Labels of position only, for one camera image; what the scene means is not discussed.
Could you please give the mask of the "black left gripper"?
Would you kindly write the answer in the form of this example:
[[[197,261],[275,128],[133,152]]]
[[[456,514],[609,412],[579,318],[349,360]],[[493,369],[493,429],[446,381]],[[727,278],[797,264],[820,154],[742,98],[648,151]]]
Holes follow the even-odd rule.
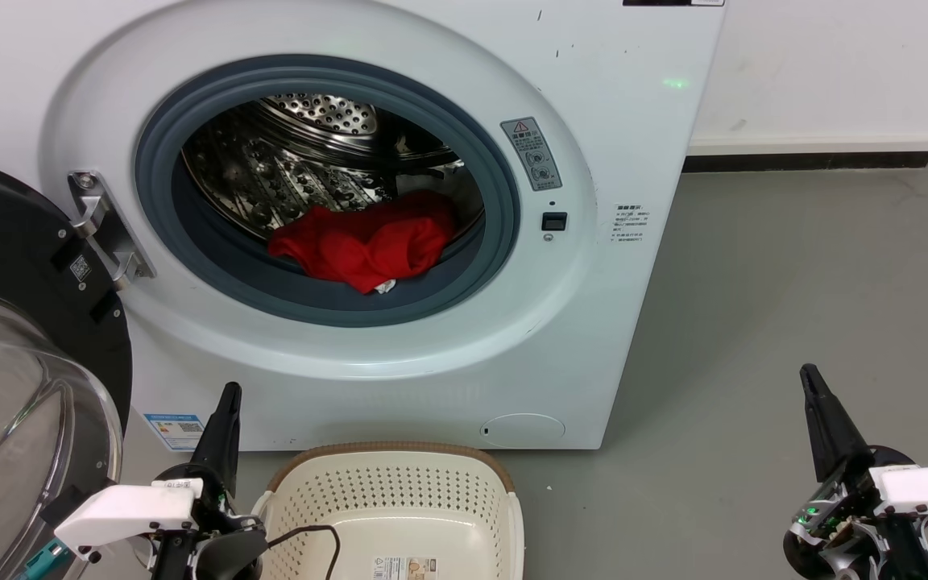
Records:
[[[228,382],[190,462],[169,467],[158,476],[159,482],[166,483],[202,481],[202,492],[193,502],[191,517],[203,533],[228,535],[244,529],[265,529],[260,517],[237,511],[234,506],[240,433],[242,385]]]

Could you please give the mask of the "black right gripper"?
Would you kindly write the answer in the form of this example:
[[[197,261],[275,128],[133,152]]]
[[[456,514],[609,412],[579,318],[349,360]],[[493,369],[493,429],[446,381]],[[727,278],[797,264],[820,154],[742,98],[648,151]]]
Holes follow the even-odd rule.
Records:
[[[889,447],[869,447],[813,363],[803,364],[799,378],[820,488],[784,535],[788,564],[804,579],[918,579],[918,517],[881,507],[870,471],[914,462]]]

